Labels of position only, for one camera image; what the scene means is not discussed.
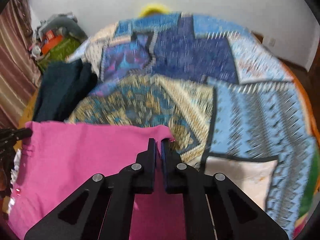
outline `folded dark clothing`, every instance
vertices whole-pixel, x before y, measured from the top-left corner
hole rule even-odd
[[[32,120],[64,121],[96,84],[97,75],[91,72],[90,63],[80,59],[51,63],[44,73]]]

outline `yellow round object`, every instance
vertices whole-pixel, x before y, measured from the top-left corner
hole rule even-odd
[[[170,10],[162,4],[148,4],[142,9],[139,17],[143,18],[153,14],[167,14],[169,12]]]

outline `pink garment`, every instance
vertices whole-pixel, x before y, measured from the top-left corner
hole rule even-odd
[[[23,142],[12,193],[15,205],[8,221],[20,239],[92,175],[110,176],[134,163],[137,154],[147,150],[149,138],[156,142],[173,139],[163,125],[139,128],[28,122],[26,127],[33,135]],[[135,197],[131,240],[186,239],[182,195],[165,194],[160,169],[158,163],[156,192]]]

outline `curtain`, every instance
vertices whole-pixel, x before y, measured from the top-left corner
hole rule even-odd
[[[40,71],[30,58],[28,0],[10,0],[0,14],[0,128],[16,128],[38,86]]]

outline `wall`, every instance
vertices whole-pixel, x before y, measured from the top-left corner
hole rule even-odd
[[[224,18],[275,38],[275,46],[270,48],[274,54],[307,69],[319,41],[319,24],[304,0],[30,0],[30,6],[38,19],[72,11],[84,31],[92,35],[107,24],[137,17],[151,2],[172,11]]]

